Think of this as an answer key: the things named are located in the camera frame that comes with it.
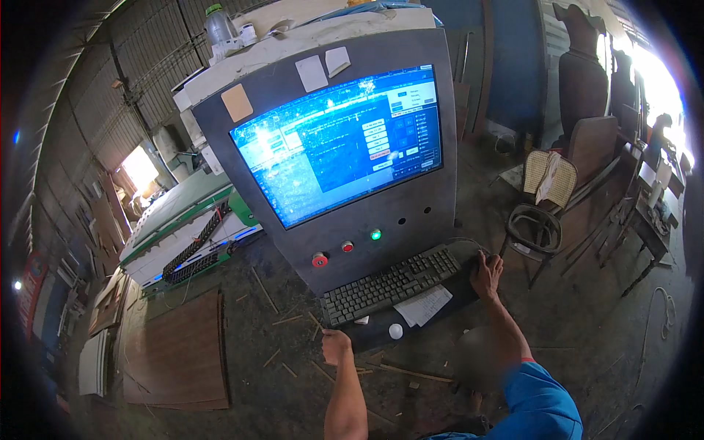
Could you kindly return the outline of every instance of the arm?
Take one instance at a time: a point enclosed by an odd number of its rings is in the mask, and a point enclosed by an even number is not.
[[[325,413],[325,440],[366,440],[367,406],[354,365],[352,342],[339,330],[322,331],[325,362],[337,365],[332,398]]]
[[[511,363],[520,363],[522,358],[533,358],[528,341],[523,336],[518,324],[498,299],[496,288],[503,272],[503,260],[495,255],[486,264],[486,257],[479,252],[479,267],[472,276],[472,287],[477,292],[491,319],[491,326],[503,342],[503,352]]]

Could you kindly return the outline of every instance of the concrete floor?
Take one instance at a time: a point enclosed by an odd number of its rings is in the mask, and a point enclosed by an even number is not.
[[[458,234],[473,237],[497,252],[503,241],[503,222],[515,205],[517,194],[505,182],[493,182],[510,159],[481,149],[460,146],[457,216]],[[625,287],[644,269],[650,255],[638,253],[641,242],[631,234],[611,261],[599,269],[587,252],[566,277],[560,268],[545,271],[534,288],[527,289],[526,264],[516,253],[505,255],[500,295],[533,347],[541,363],[574,398],[584,422],[584,438],[624,438],[635,428],[642,409],[655,398],[664,382],[683,335],[693,293],[686,278],[681,230],[672,234],[671,268],[655,268],[630,296],[621,298]],[[273,301],[281,311],[275,315],[250,272],[254,266]],[[313,295],[283,259],[268,237],[238,250],[225,264],[196,278],[188,286],[166,294],[169,306],[219,286],[225,298],[225,352],[231,408],[203,413],[147,408],[127,404],[122,398],[120,374],[125,366],[118,352],[117,379],[105,399],[69,395],[75,426],[86,438],[184,438],[184,439],[321,439],[332,383],[311,364],[322,364],[320,334],[313,341],[315,325],[307,319],[272,327],[285,317],[306,314],[315,308]],[[665,302],[660,294],[653,301],[646,341],[646,361],[639,385],[643,336],[648,307],[656,287],[664,287],[677,305],[677,321],[666,340],[660,336]],[[235,299],[248,294],[236,302]],[[120,340],[148,319],[168,312],[164,298],[142,301],[128,298]],[[397,345],[356,353],[358,365],[373,368],[384,349],[384,359],[409,370],[451,375],[453,344],[464,329],[487,324],[480,302],[458,310]],[[87,319],[76,328],[68,356],[68,374],[77,382],[78,354],[85,342]],[[281,348],[276,362],[263,363]],[[294,379],[284,361],[296,374]],[[461,421],[469,412],[467,394],[451,392],[447,383],[375,370],[360,376],[369,416],[371,439],[416,439],[440,432]],[[419,389],[408,388],[420,383]],[[496,424],[508,414],[501,393],[485,397],[482,412]]]

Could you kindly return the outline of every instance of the brown laminate board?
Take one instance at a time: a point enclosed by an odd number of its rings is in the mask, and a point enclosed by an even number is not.
[[[129,376],[125,375],[123,390],[127,402],[174,405],[227,400],[220,301],[214,289],[147,322],[130,337],[125,350]]]

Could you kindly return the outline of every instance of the plastic bottle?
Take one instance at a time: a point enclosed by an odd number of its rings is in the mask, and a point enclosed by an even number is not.
[[[210,44],[213,46],[237,38],[237,32],[230,17],[227,16],[219,3],[206,9],[206,31]]]

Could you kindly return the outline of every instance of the red banner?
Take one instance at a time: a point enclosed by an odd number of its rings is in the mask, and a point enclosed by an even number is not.
[[[17,295],[17,306],[20,312],[20,323],[27,337],[32,333],[34,310],[37,307],[39,290],[46,275],[46,263],[38,252],[32,252],[27,259],[25,272],[22,275],[22,287]]]

